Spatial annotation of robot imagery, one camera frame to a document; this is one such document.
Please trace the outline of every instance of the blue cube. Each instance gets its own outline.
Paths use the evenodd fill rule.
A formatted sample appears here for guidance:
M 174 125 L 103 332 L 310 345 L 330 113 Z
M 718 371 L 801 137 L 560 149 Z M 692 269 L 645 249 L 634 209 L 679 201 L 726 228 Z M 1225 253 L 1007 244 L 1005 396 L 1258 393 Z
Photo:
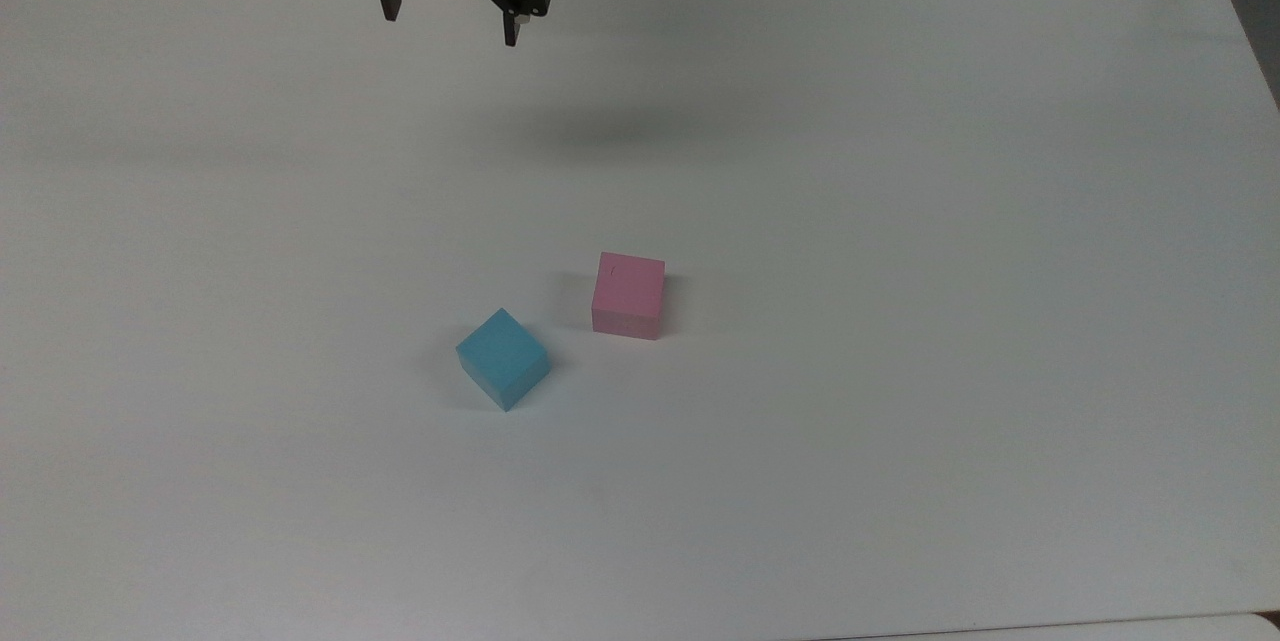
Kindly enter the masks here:
M 463 371 L 502 409 L 511 409 L 550 371 L 547 349 L 499 308 L 458 344 Z

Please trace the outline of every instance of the white table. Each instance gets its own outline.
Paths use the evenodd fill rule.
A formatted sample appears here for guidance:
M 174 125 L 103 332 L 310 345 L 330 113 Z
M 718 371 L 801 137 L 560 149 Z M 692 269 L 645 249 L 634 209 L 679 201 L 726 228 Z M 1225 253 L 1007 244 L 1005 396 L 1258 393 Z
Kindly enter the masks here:
M 901 641 L 1277 641 L 1280 631 L 1256 615 L 1087 623 L 896 636 Z
M 1229 0 L 0 0 L 9 638 L 773 641 L 1280 599 Z M 669 334 L 589 331 L 600 249 Z M 503 415 L 453 344 L 556 368 Z

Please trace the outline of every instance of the foam block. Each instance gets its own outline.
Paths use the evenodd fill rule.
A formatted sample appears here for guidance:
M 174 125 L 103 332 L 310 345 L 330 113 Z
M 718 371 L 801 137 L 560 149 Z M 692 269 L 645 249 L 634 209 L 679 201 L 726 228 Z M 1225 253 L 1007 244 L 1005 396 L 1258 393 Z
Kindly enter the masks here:
M 502 409 L 511 409 L 550 371 L 547 349 L 499 308 L 458 344 L 463 371 Z
M 657 339 L 667 264 L 634 255 L 600 255 L 591 298 L 591 328 L 600 334 Z

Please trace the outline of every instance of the cube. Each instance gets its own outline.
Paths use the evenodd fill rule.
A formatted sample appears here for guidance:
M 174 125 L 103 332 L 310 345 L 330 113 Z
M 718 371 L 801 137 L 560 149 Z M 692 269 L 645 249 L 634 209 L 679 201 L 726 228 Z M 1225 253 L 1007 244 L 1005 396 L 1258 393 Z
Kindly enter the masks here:
M 502 409 L 511 409 L 550 371 L 547 349 L 507 310 L 498 308 L 458 344 L 462 370 Z
M 591 330 L 632 339 L 657 339 L 662 325 L 662 283 L 667 264 L 634 255 L 600 255 L 591 298 Z

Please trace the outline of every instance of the pink cube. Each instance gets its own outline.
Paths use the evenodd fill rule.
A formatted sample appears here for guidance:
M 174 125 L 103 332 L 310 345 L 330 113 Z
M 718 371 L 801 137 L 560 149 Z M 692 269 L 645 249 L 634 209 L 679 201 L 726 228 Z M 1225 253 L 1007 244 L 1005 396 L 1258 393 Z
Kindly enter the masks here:
M 591 298 L 591 330 L 632 339 L 657 339 L 662 325 L 662 281 L 667 264 L 634 255 L 600 255 Z

